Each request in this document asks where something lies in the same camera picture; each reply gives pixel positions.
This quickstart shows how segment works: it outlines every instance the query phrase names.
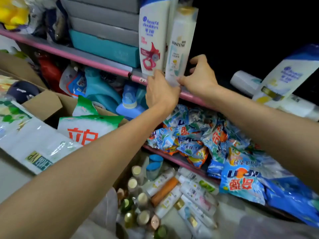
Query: laundry detergent bottle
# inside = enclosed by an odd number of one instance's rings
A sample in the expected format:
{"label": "laundry detergent bottle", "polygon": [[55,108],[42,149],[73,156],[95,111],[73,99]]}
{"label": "laundry detergent bottle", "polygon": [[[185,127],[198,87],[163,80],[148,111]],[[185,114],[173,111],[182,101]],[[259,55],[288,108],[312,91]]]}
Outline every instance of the laundry detergent bottle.
{"label": "laundry detergent bottle", "polygon": [[123,93],[122,103],[116,109],[118,114],[125,116],[125,119],[129,121],[144,111],[145,109],[137,103],[135,94],[131,91]]}
{"label": "laundry detergent bottle", "polygon": [[139,14],[139,51],[142,72],[163,69],[170,0],[142,0]]}
{"label": "laundry detergent bottle", "polygon": [[100,71],[92,67],[85,68],[86,76],[86,98],[98,107],[116,113],[116,108],[121,104],[121,96],[116,90],[102,80]]}

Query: pile of detergent bags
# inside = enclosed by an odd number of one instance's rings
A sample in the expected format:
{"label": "pile of detergent bags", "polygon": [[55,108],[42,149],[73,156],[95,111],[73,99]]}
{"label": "pile of detergent bags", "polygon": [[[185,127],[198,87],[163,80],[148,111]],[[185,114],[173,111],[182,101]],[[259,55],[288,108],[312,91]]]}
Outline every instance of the pile of detergent bags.
{"label": "pile of detergent bags", "polygon": [[319,227],[318,195],[222,114],[178,104],[147,141],[171,155],[182,154],[198,169],[210,153],[207,174],[221,179],[220,192],[268,204]]}

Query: storage box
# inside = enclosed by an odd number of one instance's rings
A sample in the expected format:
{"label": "storage box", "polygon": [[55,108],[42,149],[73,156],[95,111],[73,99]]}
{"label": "storage box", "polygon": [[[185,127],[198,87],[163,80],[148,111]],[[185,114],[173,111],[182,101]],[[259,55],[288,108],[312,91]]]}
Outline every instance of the storage box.
{"label": "storage box", "polygon": [[124,12],[139,13],[140,0],[74,0]]}
{"label": "storage box", "polygon": [[97,36],[102,39],[116,41],[138,48],[138,32],[89,20],[70,17],[75,31]]}
{"label": "storage box", "polygon": [[75,48],[102,56],[109,60],[137,68],[140,66],[137,47],[104,40],[96,36],[70,30],[70,36]]}
{"label": "storage box", "polygon": [[[56,128],[60,117],[72,116],[72,112],[77,104],[77,99],[49,91],[44,88],[45,86],[42,83],[40,77],[32,70],[32,68],[25,60],[0,52],[0,74],[13,77],[16,80],[26,80],[35,85],[40,84],[37,86],[42,92],[34,98],[25,102],[23,106],[31,114],[38,117],[40,120],[45,121],[46,124],[49,124],[50,126]],[[99,107],[96,107],[96,109],[101,115],[116,116],[112,112],[101,109]],[[119,124],[119,126],[122,126],[127,122],[128,121],[124,119]],[[84,147],[81,149],[83,149],[83,153],[86,153],[86,150],[88,150],[89,148]],[[131,176],[132,166],[136,165],[139,161],[139,154],[140,151],[136,154],[136,156],[131,160],[131,162],[123,171],[122,169],[119,169],[117,172],[114,173],[119,175],[117,180],[116,178],[114,179],[114,188],[117,189],[119,186],[123,186],[120,184],[120,182],[127,181],[129,179],[129,177]]]}
{"label": "storage box", "polygon": [[70,17],[77,17],[138,32],[138,14],[117,11],[71,0],[61,0],[61,2]]}

